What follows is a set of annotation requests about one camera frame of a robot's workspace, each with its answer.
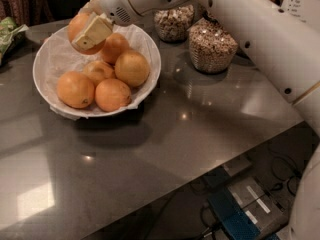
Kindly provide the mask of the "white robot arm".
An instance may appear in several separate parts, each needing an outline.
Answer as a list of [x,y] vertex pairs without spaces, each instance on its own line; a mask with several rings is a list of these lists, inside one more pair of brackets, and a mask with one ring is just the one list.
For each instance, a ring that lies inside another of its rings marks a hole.
[[[90,0],[89,21],[73,42],[88,50],[112,25],[127,26],[155,9],[189,0]],[[270,0],[193,0],[217,18],[258,69],[320,135],[320,35]]]

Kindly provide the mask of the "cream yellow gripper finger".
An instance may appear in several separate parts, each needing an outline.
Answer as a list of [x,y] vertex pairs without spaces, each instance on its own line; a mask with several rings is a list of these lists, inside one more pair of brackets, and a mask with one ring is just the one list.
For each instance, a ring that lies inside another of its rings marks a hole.
[[88,14],[89,18],[84,28],[72,41],[81,50],[89,50],[100,42],[105,42],[106,38],[113,33],[113,24],[105,15]]

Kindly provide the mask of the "blue robot base part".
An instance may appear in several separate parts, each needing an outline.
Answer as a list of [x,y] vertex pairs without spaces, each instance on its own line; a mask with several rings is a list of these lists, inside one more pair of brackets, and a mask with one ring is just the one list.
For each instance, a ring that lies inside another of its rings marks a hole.
[[254,240],[258,230],[249,222],[227,188],[222,188],[208,198],[213,214],[232,240]]

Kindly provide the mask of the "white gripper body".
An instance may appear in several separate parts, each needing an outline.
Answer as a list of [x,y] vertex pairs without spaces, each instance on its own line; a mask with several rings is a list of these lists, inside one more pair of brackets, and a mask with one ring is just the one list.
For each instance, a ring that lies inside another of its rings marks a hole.
[[151,11],[152,0],[90,0],[82,13],[104,14],[117,25],[127,26],[138,22]]

